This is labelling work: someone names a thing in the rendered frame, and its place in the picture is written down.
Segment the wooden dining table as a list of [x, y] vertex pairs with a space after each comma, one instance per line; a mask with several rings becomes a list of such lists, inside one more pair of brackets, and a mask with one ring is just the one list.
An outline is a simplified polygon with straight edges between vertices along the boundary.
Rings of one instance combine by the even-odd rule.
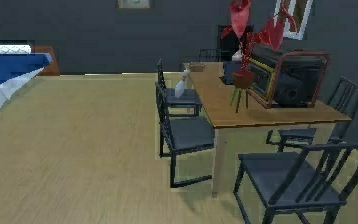
[[[189, 63], [184, 63], [189, 70]], [[215, 129], [215, 155], [212, 173], [212, 196], [219, 193], [224, 163], [227, 137], [235, 133], [267, 132], [269, 130], [306, 128], [308, 125], [316, 129], [314, 144], [326, 143], [337, 122], [350, 121], [350, 118], [321, 101], [314, 108], [273, 108], [265, 109], [252, 96], [248, 100], [248, 108], [241, 106], [238, 112], [230, 105], [233, 93], [231, 85], [224, 85], [220, 76], [223, 74], [221, 62], [203, 62], [202, 72], [191, 72], [187, 77], [187, 87], [197, 92], [203, 110]]]

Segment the white bottle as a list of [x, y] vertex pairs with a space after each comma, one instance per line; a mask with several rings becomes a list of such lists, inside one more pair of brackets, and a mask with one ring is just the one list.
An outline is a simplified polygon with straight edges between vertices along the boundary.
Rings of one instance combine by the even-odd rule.
[[183, 76], [182, 79], [176, 84], [175, 86], [175, 92], [174, 92], [174, 96], [176, 98], [180, 98], [185, 90], [185, 82], [186, 82], [186, 78], [188, 77], [190, 71], [188, 69], [185, 69], [183, 71]]

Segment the red leaved houseplant in pot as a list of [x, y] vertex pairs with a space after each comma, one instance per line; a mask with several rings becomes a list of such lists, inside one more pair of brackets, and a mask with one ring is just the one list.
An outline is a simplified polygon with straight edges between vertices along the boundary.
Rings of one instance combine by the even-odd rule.
[[[231, 24], [226, 26], [221, 34], [224, 39], [231, 31], [240, 40], [246, 30], [250, 15], [251, 0], [233, 0], [229, 5]], [[251, 86], [254, 74], [247, 70], [253, 48], [257, 44], [265, 44], [277, 51], [283, 42], [283, 33], [285, 22], [297, 30], [294, 18], [288, 13], [285, 7], [285, 0], [281, 0], [279, 11], [267, 20], [266, 25], [257, 33], [248, 32], [246, 34], [246, 44], [239, 41], [241, 55], [241, 69], [234, 72], [233, 85], [235, 87], [230, 103], [233, 103], [235, 97], [238, 97], [235, 112], [239, 111], [242, 91], [248, 96], [248, 90]]]

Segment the framed picture with white frame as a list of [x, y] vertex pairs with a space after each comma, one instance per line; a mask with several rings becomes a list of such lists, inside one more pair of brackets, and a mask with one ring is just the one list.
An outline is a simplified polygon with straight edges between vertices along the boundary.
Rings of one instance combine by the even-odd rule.
[[294, 40], [303, 40], [305, 37], [306, 27], [314, 0], [277, 0], [274, 12], [274, 20], [278, 19], [278, 15], [283, 8], [294, 19], [295, 26], [286, 19], [283, 36]]

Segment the dark grey dining chair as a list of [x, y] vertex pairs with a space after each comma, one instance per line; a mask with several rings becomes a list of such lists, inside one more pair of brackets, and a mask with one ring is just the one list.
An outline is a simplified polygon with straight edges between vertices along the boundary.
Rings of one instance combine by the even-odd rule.
[[220, 49], [200, 49], [198, 60], [200, 62], [220, 62], [221, 50]]
[[240, 154], [233, 194], [239, 195], [243, 177], [248, 176], [265, 207], [262, 224], [292, 213], [311, 224], [305, 217], [309, 212], [323, 212], [323, 224], [334, 224], [358, 184], [358, 165], [342, 190], [335, 190], [333, 182], [355, 150], [358, 143], [304, 145], [299, 153]]
[[156, 106], [159, 116], [159, 157], [170, 158], [170, 187], [179, 188], [210, 180], [211, 175], [175, 181], [177, 157], [214, 147], [215, 130], [202, 116], [171, 119], [168, 109], [168, 96], [165, 90], [155, 83]]
[[180, 98], [174, 96], [175, 87], [168, 88], [165, 83], [163, 74], [163, 60], [159, 59], [156, 65], [157, 68], [157, 85], [165, 92], [167, 104], [171, 108], [187, 108], [192, 109], [192, 116], [198, 116], [202, 107], [198, 94], [194, 89], [189, 89], [185, 86], [183, 95]]
[[[336, 84], [333, 93], [330, 95], [327, 104], [338, 112], [341, 112], [353, 119], [358, 110], [358, 84], [342, 76]], [[329, 139], [329, 144], [344, 143], [344, 137], [351, 122], [338, 122]], [[280, 140], [271, 140], [273, 130], [267, 133], [266, 144], [276, 145], [277, 150], [282, 152], [285, 147], [299, 148], [303, 144], [311, 145], [316, 135], [316, 129], [308, 127], [304, 129], [286, 129], [278, 131]]]

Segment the brown bowl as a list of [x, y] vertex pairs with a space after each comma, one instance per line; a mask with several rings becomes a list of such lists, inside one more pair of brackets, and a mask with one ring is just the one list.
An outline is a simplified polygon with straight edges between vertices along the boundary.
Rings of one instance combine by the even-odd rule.
[[202, 72], [205, 64], [203, 62], [190, 62], [188, 67], [191, 72]]

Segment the bed with blue cover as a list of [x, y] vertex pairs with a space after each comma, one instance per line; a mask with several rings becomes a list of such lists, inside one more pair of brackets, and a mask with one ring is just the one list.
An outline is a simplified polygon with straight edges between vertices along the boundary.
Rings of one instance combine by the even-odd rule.
[[0, 54], [0, 109], [35, 76], [60, 75], [51, 46], [30, 46], [30, 54]]

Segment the black box with red frame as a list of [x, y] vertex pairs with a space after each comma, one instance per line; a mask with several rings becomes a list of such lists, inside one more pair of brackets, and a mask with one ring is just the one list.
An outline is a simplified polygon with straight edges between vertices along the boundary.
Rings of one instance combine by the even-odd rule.
[[250, 94], [265, 108], [313, 107], [330, 63], [324, 51], [256, 45], [247, 70], [254, 74]]

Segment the white pillow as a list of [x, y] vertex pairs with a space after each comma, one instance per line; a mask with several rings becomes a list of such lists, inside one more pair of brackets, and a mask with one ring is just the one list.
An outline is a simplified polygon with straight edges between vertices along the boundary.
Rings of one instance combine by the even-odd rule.
[[0, 45], [0, 54], [30, 54], [30, 45]]

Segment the framed picture with brown frame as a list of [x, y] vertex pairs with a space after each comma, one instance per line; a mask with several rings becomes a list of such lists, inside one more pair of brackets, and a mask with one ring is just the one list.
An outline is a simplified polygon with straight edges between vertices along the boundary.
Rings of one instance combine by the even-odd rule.
[[155, 0], [117, 0], [118, 9], [150, 9]]

